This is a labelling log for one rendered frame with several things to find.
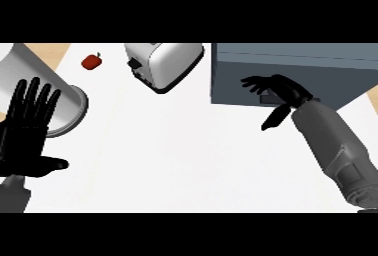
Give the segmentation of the white toaster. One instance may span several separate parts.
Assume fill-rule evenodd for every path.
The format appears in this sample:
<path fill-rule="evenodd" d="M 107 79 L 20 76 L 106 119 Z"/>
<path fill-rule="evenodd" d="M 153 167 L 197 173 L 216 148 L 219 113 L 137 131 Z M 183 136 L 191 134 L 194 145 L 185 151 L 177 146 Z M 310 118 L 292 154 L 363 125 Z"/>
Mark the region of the white toaster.
<path fill-rule="evenodd" d="M 125 43 L 134 77 L 157 93 L 180 83 L 203 57 L 200 43 Z"/>

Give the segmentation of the grey blue drawer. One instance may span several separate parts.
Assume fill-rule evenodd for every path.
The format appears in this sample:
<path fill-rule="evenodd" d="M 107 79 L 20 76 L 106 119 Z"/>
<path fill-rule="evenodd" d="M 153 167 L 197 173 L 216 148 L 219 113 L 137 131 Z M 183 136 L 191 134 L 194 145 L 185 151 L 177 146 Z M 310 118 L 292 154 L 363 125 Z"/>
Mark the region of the grey blue drawer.
<path fill-rule="evenodd" d="M 211 102 L 273 107 L 283 103 L 242 87 L 249 76 L 280 74 L 304 86 L 332 109 L 378 86 L 378 43 L 214 43 Z"/>

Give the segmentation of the red bell pepper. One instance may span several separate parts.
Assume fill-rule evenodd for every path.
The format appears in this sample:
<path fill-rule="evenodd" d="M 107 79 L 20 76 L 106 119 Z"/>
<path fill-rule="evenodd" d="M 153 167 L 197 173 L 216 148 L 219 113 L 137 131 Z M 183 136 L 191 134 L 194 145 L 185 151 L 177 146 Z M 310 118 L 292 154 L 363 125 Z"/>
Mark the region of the red bell pepper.
<path fill-rule="evenodd" d="M 92 70 L 101 64 L 100 54 L 88 55 L 81 61 L 81 66 L 87 70 Z"/>

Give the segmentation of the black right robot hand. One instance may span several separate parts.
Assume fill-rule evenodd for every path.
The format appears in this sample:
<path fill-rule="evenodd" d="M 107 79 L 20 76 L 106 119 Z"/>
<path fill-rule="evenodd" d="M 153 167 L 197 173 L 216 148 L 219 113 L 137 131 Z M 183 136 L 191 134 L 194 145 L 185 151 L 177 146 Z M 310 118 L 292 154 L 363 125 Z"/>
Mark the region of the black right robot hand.
<path fill-rule="evenodd" d="M 298 108 L 312 99 L 312 95 L 305 88 L 283 75 L 274 74 L 270 77 L 249 76 L 240 82 L 243 87 L 250 87 L 250 93 L 261 94 L 270 89 L 283 100 L 283 104 L 274 108 L 261 124 L 261 130 L 277 127 L 290 113 L 290 108 Z"/>

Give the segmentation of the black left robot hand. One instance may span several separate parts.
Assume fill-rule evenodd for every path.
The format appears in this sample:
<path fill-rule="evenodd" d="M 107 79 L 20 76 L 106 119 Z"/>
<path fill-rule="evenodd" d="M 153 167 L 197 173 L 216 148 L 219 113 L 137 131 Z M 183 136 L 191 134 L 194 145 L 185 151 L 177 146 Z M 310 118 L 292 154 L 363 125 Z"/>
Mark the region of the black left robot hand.
<path fill-rule="evenodd" d="M 10 99 L 5 119 L 0 122 L 0 177 L 39 178 L 67 168 L 64 159 L 41 155 L 60 90 L 39 88 L 39 78 L 20 79 Z"/>

